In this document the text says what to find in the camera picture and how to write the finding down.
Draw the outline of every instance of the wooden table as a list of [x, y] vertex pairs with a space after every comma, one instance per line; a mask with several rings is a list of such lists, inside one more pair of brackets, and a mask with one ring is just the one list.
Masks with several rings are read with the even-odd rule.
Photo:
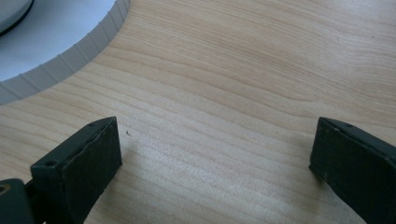
[[117, 116], [86, 223], [363, 223], [308, 170], [318, 117], [396, 145], [396, 2], [133, 0], [69, 79], [0, 106], [0, 179]]

